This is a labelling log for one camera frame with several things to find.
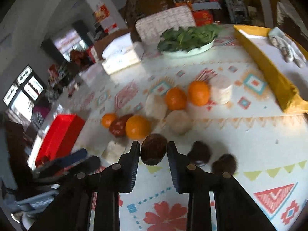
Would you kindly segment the dark brown plum fruit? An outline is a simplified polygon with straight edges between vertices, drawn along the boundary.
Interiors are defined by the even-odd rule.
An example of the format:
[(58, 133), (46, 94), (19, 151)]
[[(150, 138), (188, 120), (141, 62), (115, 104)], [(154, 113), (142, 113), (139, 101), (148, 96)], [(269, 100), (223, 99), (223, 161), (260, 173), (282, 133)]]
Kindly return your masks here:
[(141, 160), (149, 166), (161, 162), (167, 152), (167, 139), (157, 133), (149, 134), (141, 145)]

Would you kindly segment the yellow tray box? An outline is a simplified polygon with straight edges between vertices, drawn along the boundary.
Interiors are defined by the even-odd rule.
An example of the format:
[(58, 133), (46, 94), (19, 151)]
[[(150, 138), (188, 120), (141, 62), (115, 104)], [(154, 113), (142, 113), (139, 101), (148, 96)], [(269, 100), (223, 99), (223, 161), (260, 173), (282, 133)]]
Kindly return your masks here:
[(307, 63), (286, 62), (268, 38), (270, 28), (234, 25), (234, 34), (253, 58), (284, 113), (307, 113)]

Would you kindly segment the round white yam cylinder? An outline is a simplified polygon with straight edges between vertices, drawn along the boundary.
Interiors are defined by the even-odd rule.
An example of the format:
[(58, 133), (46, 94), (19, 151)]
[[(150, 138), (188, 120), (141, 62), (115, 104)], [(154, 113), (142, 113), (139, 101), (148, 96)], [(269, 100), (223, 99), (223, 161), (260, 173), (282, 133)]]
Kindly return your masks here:
[(217, 104), (227, 104), (231, 100), (233, 83), (224, 75), (217, 75), (209, 80), (210, 97)]

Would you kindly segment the white tissue box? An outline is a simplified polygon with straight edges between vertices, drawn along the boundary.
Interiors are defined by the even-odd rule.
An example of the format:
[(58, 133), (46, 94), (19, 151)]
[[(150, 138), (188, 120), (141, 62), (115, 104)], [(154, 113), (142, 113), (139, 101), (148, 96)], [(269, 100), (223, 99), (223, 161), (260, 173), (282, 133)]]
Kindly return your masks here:
[(143, 55), (142, 44), (134, 42), (129, 32), (111, 41), (104, 49), (102, 67), (108, 75), (111, 75), (140, 63)]

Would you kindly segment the white patterned chair back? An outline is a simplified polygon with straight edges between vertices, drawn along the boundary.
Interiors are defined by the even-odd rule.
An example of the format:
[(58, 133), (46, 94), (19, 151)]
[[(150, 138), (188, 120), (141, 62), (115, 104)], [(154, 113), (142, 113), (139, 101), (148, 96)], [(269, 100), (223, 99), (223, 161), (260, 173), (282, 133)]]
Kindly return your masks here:
[(139, 19), (135, 28), (143, 43), (152, 44), (160, 41), (160, 36), (168, 29), (195, 27), (195, 19), (188, 6), (167, 9)]

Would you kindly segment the red tray box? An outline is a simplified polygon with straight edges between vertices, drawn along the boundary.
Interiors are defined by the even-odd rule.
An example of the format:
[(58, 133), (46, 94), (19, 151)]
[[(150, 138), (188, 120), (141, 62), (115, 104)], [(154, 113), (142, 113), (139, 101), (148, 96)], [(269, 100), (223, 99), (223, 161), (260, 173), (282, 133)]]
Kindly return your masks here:
[(43, 139), (35, 166), (69, 155), (84, 125), (85, 120), (76, 114), (57, 115)]

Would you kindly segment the white glove in tray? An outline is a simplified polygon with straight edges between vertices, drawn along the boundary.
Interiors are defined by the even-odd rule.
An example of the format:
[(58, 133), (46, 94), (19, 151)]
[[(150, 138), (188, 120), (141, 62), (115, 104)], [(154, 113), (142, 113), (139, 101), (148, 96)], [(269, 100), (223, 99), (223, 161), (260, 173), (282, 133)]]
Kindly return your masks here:
[(294, 62), (299, 68), (306, 66), (306, 58), (297, 45), (285, 35), (278, 27), (274, 27), (268, 33), (269, 42), (278, 48), (285, 62)]

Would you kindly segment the patterned table cloth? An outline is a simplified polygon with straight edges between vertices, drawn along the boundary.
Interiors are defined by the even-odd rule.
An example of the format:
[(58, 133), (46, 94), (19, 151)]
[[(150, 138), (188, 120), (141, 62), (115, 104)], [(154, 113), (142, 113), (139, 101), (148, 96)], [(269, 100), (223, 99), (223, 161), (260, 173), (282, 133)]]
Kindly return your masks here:
[(220, 105), (189, 106), (191, 129), (179, 135), (166, 121), (151, 121), (152, 131), (173, 141), (187, 154), (195, 141), (210, 146), (211, 162), (229, 153), (236, 159), (236, 180), (265, 213), (276, 230), (291, 230), (307, 203), (307, 114), (286, 114), (266, 84), (253, 59), (234, 37), (233, 26), (223, 26), (214, 46), (197, 56), (168, 59), (150, 49), (141, 63), (113, 75), (94, 72), (59, 103), (66, 113), (76, 113), (85, 125), (74, 145), (102, 159), (115, 162), (105, 149), (114, 138), (101, 124), (107, 113), (145, 115), (151, 94), (165, 96), (193, 81), (223, 76), (232, 82), (232, 98)]

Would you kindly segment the large orange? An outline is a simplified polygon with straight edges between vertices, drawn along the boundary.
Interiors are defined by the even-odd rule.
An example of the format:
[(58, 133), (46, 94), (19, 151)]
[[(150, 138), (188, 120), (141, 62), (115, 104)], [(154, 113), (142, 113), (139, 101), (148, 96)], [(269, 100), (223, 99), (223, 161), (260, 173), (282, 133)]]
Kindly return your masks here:
[(125, 131), (132, 140), (143, 139), (150, 134), (151, 123), (144, 116), (134, 115), (127, 120)]

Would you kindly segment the small orange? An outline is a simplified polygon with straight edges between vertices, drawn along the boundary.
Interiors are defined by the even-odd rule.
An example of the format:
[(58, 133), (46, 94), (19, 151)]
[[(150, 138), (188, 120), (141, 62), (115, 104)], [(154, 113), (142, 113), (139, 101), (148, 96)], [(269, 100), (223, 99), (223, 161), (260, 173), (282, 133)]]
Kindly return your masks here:
[(109, 128), (111, 123), (117, 119), (117, 115), (115, 113), (106, 113), (101, 118), (101, 124), (104, 128)]

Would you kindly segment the red jujube date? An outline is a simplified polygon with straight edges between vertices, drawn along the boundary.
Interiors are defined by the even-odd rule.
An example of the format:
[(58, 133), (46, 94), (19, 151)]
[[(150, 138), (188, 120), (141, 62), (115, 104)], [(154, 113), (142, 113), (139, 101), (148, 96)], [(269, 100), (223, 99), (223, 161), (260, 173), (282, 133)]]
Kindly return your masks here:
[(109, 127), (109, 132), (114, 137), (123, 137), (126, 135), (126, 123), (133, 116), (133, 114), (127, 114), (120, 118), (115, 119)]

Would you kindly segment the dark plum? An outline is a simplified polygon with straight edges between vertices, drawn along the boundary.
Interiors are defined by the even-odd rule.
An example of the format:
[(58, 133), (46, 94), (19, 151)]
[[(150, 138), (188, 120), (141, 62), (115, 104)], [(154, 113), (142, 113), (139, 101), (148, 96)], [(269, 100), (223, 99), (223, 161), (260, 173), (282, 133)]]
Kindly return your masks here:
[(209, 162), (211, 155), (211, 149), (207, 144), (202, 141), (195, 141), (187, 157), (192, 164), (204, 166)]
[(237, 169), (237, 162), (233, 155), (223, 154), (219, 159), (213, 162), (211, 172), (222, 175), (224, 172), (234, 175)]

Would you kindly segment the white yam chunk small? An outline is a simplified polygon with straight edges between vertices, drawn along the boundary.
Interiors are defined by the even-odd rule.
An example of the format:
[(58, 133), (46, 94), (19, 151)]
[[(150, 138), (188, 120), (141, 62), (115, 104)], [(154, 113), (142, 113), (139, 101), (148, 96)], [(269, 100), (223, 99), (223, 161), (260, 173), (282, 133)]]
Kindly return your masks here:
[(110, 140), (106, 149), (102, 153), (102, 158), (109, 164), (117, 163), (120, 156), (125, 152), (128, 140), (126, 138), (116, 138)]

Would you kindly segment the plate of green spinach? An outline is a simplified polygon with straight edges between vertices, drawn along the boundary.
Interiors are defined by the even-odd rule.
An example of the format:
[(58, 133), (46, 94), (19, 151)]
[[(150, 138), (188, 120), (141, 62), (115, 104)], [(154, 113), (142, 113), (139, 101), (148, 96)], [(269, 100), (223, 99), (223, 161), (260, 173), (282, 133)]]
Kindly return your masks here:
[(157, 49), (168, 57), (194, 56), (209, 50), (221, 31), (222, 26), (217, 24), (170, 28), (160, 36)]

